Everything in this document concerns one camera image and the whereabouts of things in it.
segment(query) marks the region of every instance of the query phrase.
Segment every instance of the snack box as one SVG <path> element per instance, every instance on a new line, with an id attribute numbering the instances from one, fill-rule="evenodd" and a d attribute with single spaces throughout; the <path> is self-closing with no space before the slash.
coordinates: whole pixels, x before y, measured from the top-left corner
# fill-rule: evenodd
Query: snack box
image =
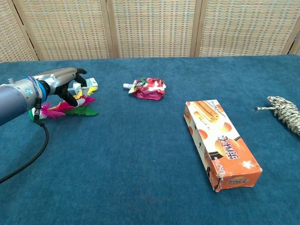
<path id="1" fill-rule="evenodd" d="M 184 118 L 216 192 L 255 185 L 263 170 L 217 100 L 186 102 Z"/>

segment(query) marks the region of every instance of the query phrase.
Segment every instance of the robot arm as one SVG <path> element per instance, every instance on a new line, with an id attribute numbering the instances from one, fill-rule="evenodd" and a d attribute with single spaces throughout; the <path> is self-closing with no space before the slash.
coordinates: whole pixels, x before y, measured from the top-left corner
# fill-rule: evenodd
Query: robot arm
<path id="1" fill-rule="evenodd" d="M 46 101 L 53 94 L 77 107 L 79 103 L 68 92 L 68 85 L 75 80 L 86 87 L 86 81 L 80 74 L 86 74 L 86 71 L 81 68 L 61 68 L 0 85 L 0 126 Z"/>

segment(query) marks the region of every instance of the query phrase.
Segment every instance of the black cable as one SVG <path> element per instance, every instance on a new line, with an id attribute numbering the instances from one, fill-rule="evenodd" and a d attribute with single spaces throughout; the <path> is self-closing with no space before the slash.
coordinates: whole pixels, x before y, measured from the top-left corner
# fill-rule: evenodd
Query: black cable
<path id="1" fill-rule="evenodd" d="M 38 124 L 39 126 L 41 126 L 45 133 L 46 133 L 46 140 L 45 143 L 42 147 L 42 149 L 35 155 L 35 157 L 33 157 L 28 163 L 26 163 L 25 165 L 21 166 L 19 169 L 13 171 L 12 173 L 10 173 L 9 175 L 3 177 L 0 179 L 0 184 L 7 181 L 9 178 L 12 178 L 13 176 L 15 176 L 17 173 L 21 172 L 23 169 L 25 169 L 27 166 L 29 166 L 30 164 L 32 164 L 38 157 L 40 157 L 40 155 L 44 152 L 45 148 L 47 147 L 48 141 L 49 141 L 49 133 L 48 133 L 48 129 L 45 126 L 44 123 L 40 123 Z"/>

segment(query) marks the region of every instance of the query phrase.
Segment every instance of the woven screen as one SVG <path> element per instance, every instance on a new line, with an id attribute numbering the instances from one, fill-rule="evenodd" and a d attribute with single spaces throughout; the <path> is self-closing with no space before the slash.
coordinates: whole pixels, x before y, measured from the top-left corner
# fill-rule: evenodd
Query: woven screen
<path id="1" fill-rule="evenodd" d="M 0 0 L 0 62 L 34 60 L 6 0 Z"/>
<path id="2" fill-rule="evenodd" d="M 195 0 L 112 0 L 119 55 L 189 56 Z"/>
<path id="3" fill-rule="evenodd" d="M 100 0 L 19 0 L 45 60 L 108 58 Z"/>
<path id="4" fill-rule="evenodd" d="M 299 0 L 208 0 L 200 56 L 281 54 Z"/>

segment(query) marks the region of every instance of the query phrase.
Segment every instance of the blue table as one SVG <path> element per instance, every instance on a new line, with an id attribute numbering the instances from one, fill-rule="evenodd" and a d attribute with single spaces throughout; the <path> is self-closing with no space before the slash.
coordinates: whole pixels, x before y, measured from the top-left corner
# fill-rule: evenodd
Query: blue table
<path id="1" fill-rule="evenodd" d="M 253 110 L 282 96 L 300 106 L 300 57 L 107 59 L 0 64 L 0 83 L 76 67 L 99 84 L 96 117 L 46 119 L 43 155 L 0 185 L 0 224 L 299 224 L 300 138 Z M 162 77 L 161 101 L 123 83 Z M 186 101 L 217 99 L 263 168 L 255 187 L 215 193 L 183 119 Z M 58 103 L 50 96 L 48 102 Z M 45 134 L 24 114 L 0 127 L 0 176 Z"/>

